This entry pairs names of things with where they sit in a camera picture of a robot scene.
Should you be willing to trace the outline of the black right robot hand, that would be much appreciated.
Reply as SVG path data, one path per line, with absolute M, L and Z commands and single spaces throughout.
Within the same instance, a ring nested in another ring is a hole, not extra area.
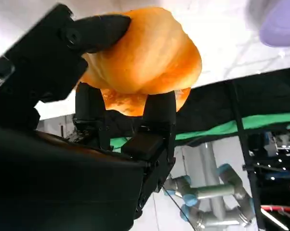
M 80 20 L 55 5 L 0 56 L 0 231 L 128 231 L 175 164 L 174 92 L 147 98 L 136 134 L 112 151 L 101 92 L 79 79 L 82 57 L 114 45 L 131 24 Z M 69 139 L 37 130 L 38 102 L 77 89 Z

